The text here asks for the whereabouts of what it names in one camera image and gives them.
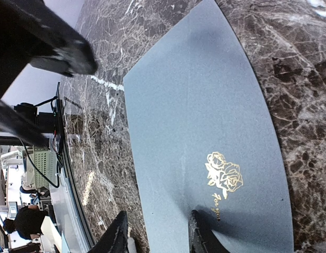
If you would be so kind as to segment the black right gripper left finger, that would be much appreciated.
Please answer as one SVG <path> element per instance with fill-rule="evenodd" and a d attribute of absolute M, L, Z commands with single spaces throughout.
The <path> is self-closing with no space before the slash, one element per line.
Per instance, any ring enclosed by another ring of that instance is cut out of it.
<path fill-rule="evenodd" d="M 126 253 L 128 250 L 128 218 L 120 211 L 106 232 L 88 253 Z"/>

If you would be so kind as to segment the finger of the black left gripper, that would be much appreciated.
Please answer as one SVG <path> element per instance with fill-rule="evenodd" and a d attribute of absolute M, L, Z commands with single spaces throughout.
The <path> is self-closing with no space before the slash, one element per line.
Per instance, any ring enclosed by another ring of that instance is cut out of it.
<path fill-rule="evenodd" d="M 0 100 L 0 130 L 36 147 L 47 147 L 48 139 L 39 127 Z"/>
<path fill-rule="evenodd" d="M 0 98 L 28 64 L 68 77 L 98 68 L 90 43 L 43 1 L 0 1 Z"/>

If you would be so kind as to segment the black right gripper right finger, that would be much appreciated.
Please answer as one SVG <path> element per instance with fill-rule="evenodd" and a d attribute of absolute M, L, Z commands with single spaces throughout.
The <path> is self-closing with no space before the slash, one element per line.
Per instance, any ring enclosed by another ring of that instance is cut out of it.
<path fill-rule="evenodd" d="M 188 230 L 191 253 L 229 253 L 216 238 L 207 221 L 197 210 L 191 211 Z"/>

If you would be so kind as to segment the blue-grey envelope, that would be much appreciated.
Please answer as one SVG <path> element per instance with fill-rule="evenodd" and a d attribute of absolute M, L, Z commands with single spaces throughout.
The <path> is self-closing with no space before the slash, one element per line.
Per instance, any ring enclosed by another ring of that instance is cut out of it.
<path fill-rule="evenodd" d="M 197 213 L 229 252 L 292 252 L 287 179 L 268 107 L 215 1 L 202 1 L 124 77 L 151 252 L 189 252 Z"/>

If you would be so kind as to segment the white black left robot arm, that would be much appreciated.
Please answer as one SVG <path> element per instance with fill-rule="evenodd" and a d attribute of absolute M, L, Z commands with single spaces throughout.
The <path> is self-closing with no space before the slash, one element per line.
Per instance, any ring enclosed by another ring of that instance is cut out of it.
<path fill-rule="evenodd" d="M 47 126 L 38 123 L 36 106 L 2 101 L 28 64 L 67 77 L 98 69 L 90 43 L 44 1 L 0 1 L 0 130 L 46 147 Z"/>

